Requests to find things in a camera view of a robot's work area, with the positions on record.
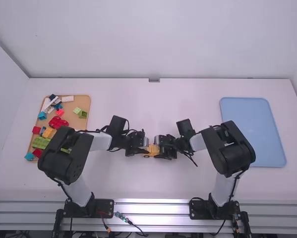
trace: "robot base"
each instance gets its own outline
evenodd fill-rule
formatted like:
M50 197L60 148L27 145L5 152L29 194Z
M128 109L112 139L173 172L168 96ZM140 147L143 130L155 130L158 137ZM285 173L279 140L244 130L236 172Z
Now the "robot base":
M189 216L192 220L232 220L232 216L240 217L238 201L231 201L218 207L209 195L209 200L191 200Z
M63 217L69 218L112 218L114 215L114 200L95 199L94 194L85 207L66 201Z

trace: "black mounting bracket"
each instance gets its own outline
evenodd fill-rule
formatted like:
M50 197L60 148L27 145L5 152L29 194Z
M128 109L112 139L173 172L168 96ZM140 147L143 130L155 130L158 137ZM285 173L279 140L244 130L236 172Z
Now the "black mounting bracket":
M211 200L191 200L189 216L192 220L232 220L232 216L241 216L238 201L231 201L217 207Z
M58 209L53 229L52 238L58 238L60 233L60 224L63 218L112 218L114 215L114 200L95 199L94 194L85 207L66 201L63 209Z
M74 202L66 202L63 209L66 218L112 218L114 215L114 200L90 199L88 204L81 208Z

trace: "yellow block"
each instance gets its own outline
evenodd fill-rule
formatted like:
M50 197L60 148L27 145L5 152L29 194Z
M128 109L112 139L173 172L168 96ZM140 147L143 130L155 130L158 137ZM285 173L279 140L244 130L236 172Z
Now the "yellow block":
M48 127L48 128L44 131L44 133L43 133L43 138L49 138L49 139L51 139L51 138L54 136L55 131L56 131L56 129L53 129L53 128L51 128L51 127Z
M149 154L143 154L145 158L154 157L159 154L159 146L150 144L147 148L145 148L149 152Z

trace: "blue tray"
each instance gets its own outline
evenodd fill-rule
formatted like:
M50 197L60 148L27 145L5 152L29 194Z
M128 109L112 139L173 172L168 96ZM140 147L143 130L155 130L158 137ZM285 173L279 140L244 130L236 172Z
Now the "blue tray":
M253 167L283 167L286 157L266 99L222 98L222 120L233 120L253 146L256 161Z

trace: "red lego brick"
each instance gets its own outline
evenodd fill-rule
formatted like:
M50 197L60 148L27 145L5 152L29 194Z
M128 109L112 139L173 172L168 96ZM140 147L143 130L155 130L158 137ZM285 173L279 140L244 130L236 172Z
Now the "red lego brick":
M55 129L59 129L62 125L69 126L69 123L58 116L54 116L49 122L49 126Z
M39 135L41 128L38 126L34 126L33 128L33 134Z
M59 117L61 117L61 116L64 114L64 110L59 109L59 110L56 111L56 114L57 114Z
M42 150L39 150L39 149L35 149L33 151L33 155L36 156L37 158L39 158L42 153L43 153L43 151Z

